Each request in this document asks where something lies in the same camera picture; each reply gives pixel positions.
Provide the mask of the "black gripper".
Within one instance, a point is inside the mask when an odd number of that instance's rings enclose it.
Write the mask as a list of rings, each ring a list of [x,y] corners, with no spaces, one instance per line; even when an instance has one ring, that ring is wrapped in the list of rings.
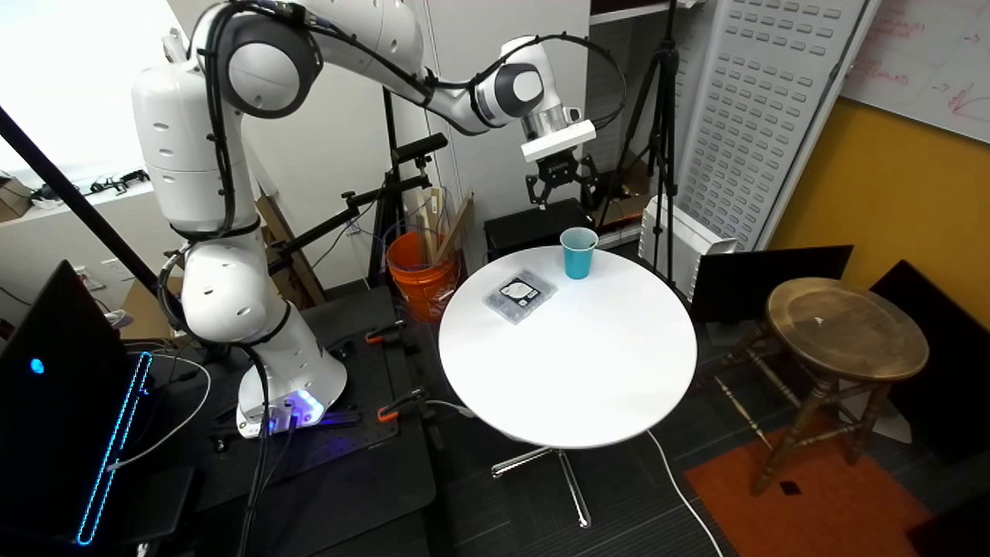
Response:
[[[559,153],[541,159],[537,172],[527,177],[527,194],[533,205],[544,209],[550,193],[559,187],[577,187],[579,200],[589,205],[596,187],[596,168],[590,159],[577,159],[572,153]]]

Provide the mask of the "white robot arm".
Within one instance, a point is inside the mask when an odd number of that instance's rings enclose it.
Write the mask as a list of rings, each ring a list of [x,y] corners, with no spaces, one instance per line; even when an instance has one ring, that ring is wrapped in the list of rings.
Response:
[[[423,66],[410,0],[216,0],[179,59],[134,81],[134,120],[155,200],[183,239],[179,314],[192,339],[241,347],[252,369],[232,423],[246,439],[318,423],[350,385],[276,280],[254,120],[297,116],[325,68],[353,72],[464,136],[523,127],[519,154],[549,164],[596,136],[559,100],[544,45],[517,36],[474,78]]]

